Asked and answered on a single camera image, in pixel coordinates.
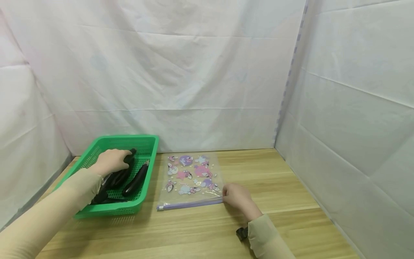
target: cartoon print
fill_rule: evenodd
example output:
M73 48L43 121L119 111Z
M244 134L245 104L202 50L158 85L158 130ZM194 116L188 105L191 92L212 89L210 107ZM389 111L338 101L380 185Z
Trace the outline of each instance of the cartoon print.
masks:
M199 177L203 177L203 176L206 177L205 175L203 175L203 173L211 174L210 170L208 170L207 165L205 166L195 165L194 168L195 168L195 174Z
M171 192L172 189L174 189L174 185L177 184L177 182L173 182L171 180L168 180L167 185L165 186L167 188L168 192Z
M178 173L178 168L176 166L173 166L171 163L168 163L168 174L176 174Z
M202 175L203 175L204 177L208 177L208 178L211 178L211 177L213 176L213 174L212 174L210 171L208 171L208 172L204 172L204 173L202 173Z
M193 175L188 170L179 171L178 174L177 174L177 178L180 178L180 179L183 179L184 180L184 178L186 178L186 177L188 179L192 179L193 178Z
M175 161L178 157L168 157L170 161Z
M183 155L180 157L180 163L183 166L188 166L193 163L193 157L190 157L188 155Z
M201 191L201 188L198 187L191 187L190 188L190 193L195 194L196 192Z
M181 189L178 191L178 194L183 195L183 194L195 194L196 192L201 191L201 188L198 187L189 187L188 184L184 184L183 186L181 186Z
M205 179L201 183L201 187L208 187L210 190L220 191L220 188L218 187L218 185L217 184L214 184L213 181L210 178L209 179Z
M207 187L210 186L213 183L213 181L209 178L209 179L205 179L202 183L201 183L201 187Z
M202 156L199 156L195 161L202 164L207 161L207 157L202 155Z

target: plastic ziplock bag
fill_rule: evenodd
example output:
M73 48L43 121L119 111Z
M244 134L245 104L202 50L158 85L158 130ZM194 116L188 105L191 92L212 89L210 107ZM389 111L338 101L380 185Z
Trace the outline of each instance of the plastic ziplock bag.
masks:
M214 152L163 154L161 166L158 211L223 202L223 180Z

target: right hand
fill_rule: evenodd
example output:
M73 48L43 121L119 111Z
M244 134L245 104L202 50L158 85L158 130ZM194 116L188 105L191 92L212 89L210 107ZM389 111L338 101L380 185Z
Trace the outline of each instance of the right hand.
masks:
M252 221L263 215L259 207L252 200L249 190L239 184L228 183L224 185L223 201L240 210L248 221Z
M108 149L98 156L98 160L89 170L105 177L106 175L127 169L129 165L124 163L124 158L132 154L129 150Z

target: basket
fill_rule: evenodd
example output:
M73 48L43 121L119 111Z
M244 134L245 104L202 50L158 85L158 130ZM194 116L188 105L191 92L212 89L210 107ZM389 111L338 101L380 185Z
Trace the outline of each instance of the basket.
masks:
M156 151L158 148L158 136L155 135L116 135L103 136L95 139L92 144L82 154L81 158L73 165L69 172L57 184L57 189L67 178L77 172L81 168L88 168L93 165L99 154L107 149L129 150L137 149L135 154L135 164L130 177L119 189L108 190L110 198L124 198L128 202L88 205L75 215L75 218L100 217L108 215L122 215L137 213L141 209L141 205L147 195L149 181L151 179L152 168L154 166ZM124 187L134 178L141 166L149 160L148 172L145 182L135 195L129 197L122 196Z

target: white cloth backdrop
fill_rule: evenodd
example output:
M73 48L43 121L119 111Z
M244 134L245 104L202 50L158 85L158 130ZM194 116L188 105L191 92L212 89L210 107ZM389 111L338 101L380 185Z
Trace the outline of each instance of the white cloth backdrop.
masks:
M305 0L3 3L74 155L108 134L273 147Z
M53 114L0 10L0 229L68 155Z
M276 148L366 258L414 258L414 1L313 3Z

